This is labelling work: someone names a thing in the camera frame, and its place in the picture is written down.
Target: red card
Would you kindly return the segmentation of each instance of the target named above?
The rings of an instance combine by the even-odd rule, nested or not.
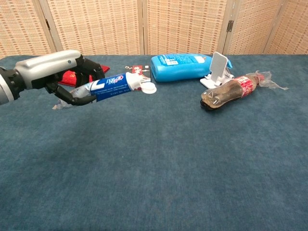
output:
[[[133,74],[138,73],[140,76],[142,75],[142,65],[135,65],[131,71]]]
[[[101,67],[102,67],[102,70],[104,71],[104,73],[106,73],[110,69],[110,67],[104,66],[104,65],[101,65]],[[62,81],[60,81],[59,83],[75,87],[76,86],[76,75],[75,75],[75,72],[73,72],[73,71],[66,71],[64,73],[64,75],[63,75]]]

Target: bottle cap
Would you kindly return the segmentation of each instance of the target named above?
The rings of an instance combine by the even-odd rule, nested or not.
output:
[[[157,91],[157,88],[152,82],[143,82],[140,83],[141,91],[146,94],[154,94]]]

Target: red bottle label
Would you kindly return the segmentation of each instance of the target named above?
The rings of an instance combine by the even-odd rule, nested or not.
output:
[[[243,89],[242,97],[249,95],[254,90],[254,84],[249,78],[241,76],[235,78],[234,80],[241,84]]]

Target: toothpaste tube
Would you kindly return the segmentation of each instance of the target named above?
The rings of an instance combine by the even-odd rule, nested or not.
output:
[[[93,101],[94,103],[138,88],[146,94],[153,94],[157,91],[154,83],[149,82],[147,79],[143,79],[143,77],[138,73],[133,74],[126,72],[87,83],[73,89],[70,93],[73,97],[77,98],[96,95],[96,100]],[[72,107],[72,105],[63,100],[59,100],[53,109],[63,109],[68,107]]]

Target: white label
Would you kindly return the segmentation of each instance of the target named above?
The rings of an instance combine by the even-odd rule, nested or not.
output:
[[[168,66],[170,66],[170,65],[178,65],[179,64],[178,61],[169,61],[169,59],[165,59],[165,61],[166,61],[166,64]]]
[[[204,58],[202,56],[195,56],[194,57],[198,63],[203,64],[205,62]]]

